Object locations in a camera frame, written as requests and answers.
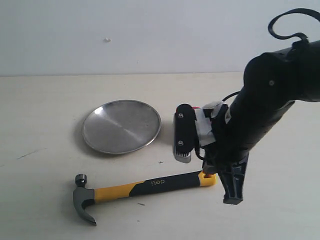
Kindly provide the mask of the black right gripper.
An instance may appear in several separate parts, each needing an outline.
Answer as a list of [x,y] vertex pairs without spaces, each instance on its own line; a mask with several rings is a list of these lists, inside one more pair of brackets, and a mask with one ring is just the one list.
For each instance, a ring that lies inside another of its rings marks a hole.
[[203,147],[205,155],[202,170],[206,174],[218,173],[225,191],[224,204],[238,205],[243,201],[249,152],[246,148],[236,147],[233,139],[229,138],[225,121],[228,110],[228,105],[220,104],[210,113],[211,132],[215,141]]

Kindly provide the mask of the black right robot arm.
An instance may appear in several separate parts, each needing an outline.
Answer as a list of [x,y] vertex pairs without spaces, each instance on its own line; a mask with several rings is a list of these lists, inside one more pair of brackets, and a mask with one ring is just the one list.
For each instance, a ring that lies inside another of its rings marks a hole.
[[297,100],[320,100],[318,41],[296,41],[290,48],[253,58],[234,101],[211,118],[215,142],[205,147],[202,166],[206,173],[218,174],[225,204],[243,200],[250,150]]

